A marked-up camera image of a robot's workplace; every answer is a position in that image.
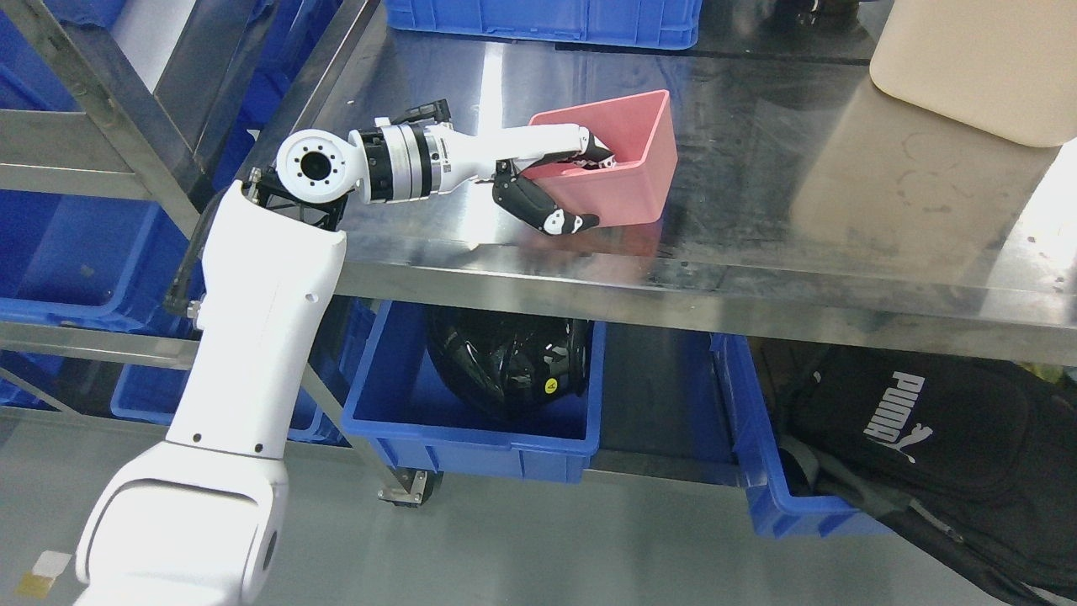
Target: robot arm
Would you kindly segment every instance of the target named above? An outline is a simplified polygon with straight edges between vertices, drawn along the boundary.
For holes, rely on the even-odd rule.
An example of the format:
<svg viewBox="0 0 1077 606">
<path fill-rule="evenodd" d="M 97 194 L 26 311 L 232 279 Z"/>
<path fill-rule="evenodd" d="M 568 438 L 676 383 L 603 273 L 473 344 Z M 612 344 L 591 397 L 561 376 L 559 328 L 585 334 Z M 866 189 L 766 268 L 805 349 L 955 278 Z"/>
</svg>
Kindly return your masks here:
<svg viewBox="0 0 1077 606">
<path fill-rule="evenodd" d="M 433 121 L 420 125 L 420 122 Z M 444 100 L 409 110 L 396 121 L 377 118 L 375 129 L 294 132 L 277 152 L 277 175 L 302 201 L 326 203 L 355 191 L 365 201 L 425 199 L 464 181 L 493 180 L 493 200 L 544 232 L 576 232 L 599 216 L 573 215 L 520 172 L 549 161 L 585 168 L 614 166 L 613 152 L 576 124 L 504 128 L 473 137 L 452 129 Z"/>
<path fill-rule="evenodd" d="M 120 469 L 83 531 L 80 606 L 238 605 L 264 583 L 288 501 L 281 461 L 345 235 L 232 187 L 202 266 L 202 340 L 165 441 Z"/>
<path fill-rule="evenodd" d="M 351 191 L 364 201 L 423 199 L 492 179 L 494 201 L 545 232 L 598 224 L 564 212 L 520 174 L 546 161 L 612 166 L 587 128 L 470 137 L 447 119 L 443 101 L 347 141 L 300 130 L 281 145 L 277 174 L 308 203 Z M 165 441 L 121 468 L 90 512 L 75 552 L 76 576 L 88 583 L 79 606 L 236 606 L 257 596 L 288 499 L 281 459 L 292 409 L 345 244 L 341 232 L 261 208 L 238 181 L 225 193 L 202 255 L 202 339 L 191 377 Z"/>
</svg>

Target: black backpack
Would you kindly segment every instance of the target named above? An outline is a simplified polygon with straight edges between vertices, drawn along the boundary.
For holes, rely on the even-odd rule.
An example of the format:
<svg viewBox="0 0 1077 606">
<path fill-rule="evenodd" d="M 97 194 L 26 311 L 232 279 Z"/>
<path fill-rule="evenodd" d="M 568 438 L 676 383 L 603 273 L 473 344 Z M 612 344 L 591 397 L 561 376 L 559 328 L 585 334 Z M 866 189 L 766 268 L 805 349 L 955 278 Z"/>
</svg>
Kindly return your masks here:
<svg viewBox="0 0 1077 606">
<path fill-rule="evenodd" d="M 995 597 L 1077 604 L 1077 408 L 1019 366 L 829 348 L 786 393 L 783 454 Z"/>
</svg>

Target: pink plastic box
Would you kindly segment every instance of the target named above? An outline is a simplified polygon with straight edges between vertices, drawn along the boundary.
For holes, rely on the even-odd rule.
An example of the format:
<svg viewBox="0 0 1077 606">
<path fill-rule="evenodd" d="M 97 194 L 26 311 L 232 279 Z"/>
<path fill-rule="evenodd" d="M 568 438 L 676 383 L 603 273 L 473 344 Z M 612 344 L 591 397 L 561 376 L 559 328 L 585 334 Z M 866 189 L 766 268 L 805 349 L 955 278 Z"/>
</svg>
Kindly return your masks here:
<svg viewBox="0 0 1077 606">
<path fill-rule="evenodd" d="M 669 90 L 652 90 L 535 114 L 530 124 L 586 126 L 613 150 L 617 166 L 585 170 L 547 164 L 523 172 L 576 214 L 598 214 L 599 226 L 652 223 L 662 214 L 676 168 Z"/>
</svg>

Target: beige container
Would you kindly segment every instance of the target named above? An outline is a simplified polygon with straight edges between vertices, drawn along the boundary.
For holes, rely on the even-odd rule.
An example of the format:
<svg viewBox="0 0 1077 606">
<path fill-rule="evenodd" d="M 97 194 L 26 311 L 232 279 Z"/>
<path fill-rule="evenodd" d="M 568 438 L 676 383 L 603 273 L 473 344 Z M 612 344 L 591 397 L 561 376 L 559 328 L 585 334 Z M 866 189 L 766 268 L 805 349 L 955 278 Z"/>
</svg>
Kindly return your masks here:
<svg viewBox="0 0 1077 606">
<path fill-rule="evenodd" d="M 883 91 L 1033 146 L 1077 137 L 1077 0 L 895 0 Z"/>
</svg>

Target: blue crate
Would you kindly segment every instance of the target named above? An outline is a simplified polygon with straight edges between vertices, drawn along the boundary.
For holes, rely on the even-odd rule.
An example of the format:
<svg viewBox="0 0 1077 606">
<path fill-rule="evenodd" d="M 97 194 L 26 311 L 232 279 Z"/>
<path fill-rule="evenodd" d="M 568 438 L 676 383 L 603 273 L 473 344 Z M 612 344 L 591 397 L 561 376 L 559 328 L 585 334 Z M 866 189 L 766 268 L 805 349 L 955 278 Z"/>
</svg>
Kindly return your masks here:
<svg viewBox="0 0 1077 606">
<path fill-rule="evenodd" d="M 185 335 L 162 300 L 186 246 L 157 203 L 0 191 L 0 321 Z"/>
<path fill-rule="evenodd" d="M 422 306 L 386 301 L 363 352 L 341 429 L 386 465 L 577 483 L 599 448 L 605 324 L 596 323 L 584 396 L 498 422 L 442 383 L 425 349 Z"/>
<path fill-rule="evenodd" d="M 387 0 L 391 27 L 500 38 L 682 50 L 702 0 Z"/>
<path fill-rule="evenodd" d="M 45 3 L 61 19 L 111 28 L 125 0 L 47 0 Z M 0 12 L 0 108 L 78 109 L 64 84 L 3 12 Z"/>
<path fill-rule="evenodd" d="M 292 81 L 314 50 L 341 0 L 282 0 L 266 34 L 258 66 L 243 97 L 239 124 L 262 128 L 269 123 Z"/>
<path fill-rule="evenodd" d="M 56 394 L 56 377 L 64 366 L 60 356 L 0 352 L 0 366 L 14 372 L 52 395 Z M 0 406 L 22 409 L 53 410 L 37 396 L 19 390 L 14 383 L 0 380 Z"/>
<path fill-rule="evenodd" d="M 374 314 L 360 301 L 353 299 L 349 323 L 345 328 L 346 335 L 350 338 L 348 343 L 351 344 L 352 349 L 362 352 L 373 323 Z M 349 355 L 354 356 L 354 353 L 346 351 L 341 355 L 341 361 Z M 342 363 L 333 360 L 317 341 L 311 360 L 314 370 L 325 382 L 326 387 L 338 400 L 344 400 L 350 385 L 339 376 L 338 365 Z M 182 370 L 139 366 L 124 367 L 110 403 L 112 414 L 120 419 L 145 421 L 157 425 L 170 424 L 176 415 L 176 409 L 179 407 L 190 375 L 190 372 Z M 290 440 L 298 442 L 342 443 L 342 436 L 333 422 L 322 413 L 314 400 L 304 390 L 299 391 L 296 398 L 288 437 Z"/>
<path fill-rule="evenodd" d="M 236 178 L 236 172 L 247 159 L 247 154 L 254 147 L 254 137 L 240 124 L 233 125 L 232 132 L 224 142 L 224 150 L 221 152 L 221 159 L 216 163 L 213 171 L 213 189 L 221 191 L 232 184 Z"/>
<path fill-rule="evenodd" d="M 744 475 L 749 515 L 756 534 L 780 539 L 797 535 L 831 537 L 890 533 L 842 498 L 789 494 L 747 339 L 714 335 L 711 351 L 729 424 L 733 428 L 733 452 Z"/>
</svg>

